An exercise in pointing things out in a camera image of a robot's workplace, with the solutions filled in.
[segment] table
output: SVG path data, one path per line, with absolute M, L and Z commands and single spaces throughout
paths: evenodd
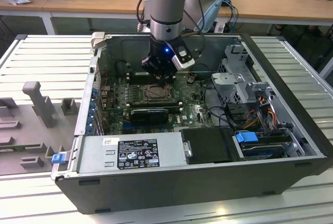
M 332 2 L 328 0 L 232 0 L 239 11 L 238 22 L 301 25 L 331 25 Z M 229 16 L 222 8 L 219 18 Z
M 0 15 L 39 16 L 48 34 L 56 34 L 52 17 L 135 19 L 138 0 L 32 0 L 26 5 L 0 2 Z M 239 11 L 238 22 L 331 25 L 333 7 L 327 0 L 232 0 Z M 221 8 L 218 21 L 230 17 Z

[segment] metal bracket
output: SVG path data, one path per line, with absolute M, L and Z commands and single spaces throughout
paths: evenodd
M 92 49 L 98 49 L 99 47 L 105 45 L 106 40 L 105 32 L 95 32 L 92 35 L 91 43 L 92 43 Z

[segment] workbench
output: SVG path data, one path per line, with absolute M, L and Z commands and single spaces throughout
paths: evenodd
M 26 80 L 41 81 L 53 103 L 60 98 L 73 97 L 80 102 L 82 84 L 88 70 L 88 48 L 90 36 L 42 36 L 28 35 L 15 40 L 0 63 L 1 94 L 13 97 L 19 104 L 29 104 L 21 86 Z M 307 62 L 283 39 L 275 37 L 253 37 L 254 42 L 300 100 L 303 107 L 322 129 L 326 137 L 333 140 L 333 90 L 322 80 Z M 265 80 L 258 67 L 259 77 Z M 50 88 L 49 81 L 63 81 Z M 50 94 L 56 89 L 57 94 Z M 309 176 L 297 182 L 281 195 L 252 197 L 227 201 L 170 206 L 82 215 L 50 178 L 49 172 L 15 176 L 0 176 L 0 220 L 5 223 L 331 223 L 333 215 L 333 170 L 319 176 Z
M 32 0 L 9 5 L 0 1 L 0 15 L 38 16 L 48 34 L 56 34 L 52 17 L 135 19 L 138 0 Z M 238 22 L 331 25 L 333 7 L 327 0 L 232 0 L 239 11 Z M 230 9 L 221 8 L 218 21 L 225 22 Z

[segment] blue tab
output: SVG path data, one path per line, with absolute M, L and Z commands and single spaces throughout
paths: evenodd
M 56 164 L 56 163 L 66 163 L 66 154 L 54 154 L 52 156 L 52 160 L 51 162 L 53 164 Z
M 240 132 L 236 138 L 238 142 L 258 142 L 258 137 L 254 132 Z

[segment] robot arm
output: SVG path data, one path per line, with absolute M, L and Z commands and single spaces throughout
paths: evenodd
M 178 70 L 193 65 L 194 59 L 200 55 L 198 50 L 189 50 L 181 37 L 184 27 L 182 25 L 184 8 L 189 12 L 200 12 L 198 7 L 185 5 L 185 2 L 186 0 L 150 0 L 149 2 L 150 53 L 142 60 L 142 67 L 162 83 L 170 82 Z M 199 13 L 195 19 L 199 25 L 200 20 L 202 25 L 201 18 L 202 15 Z

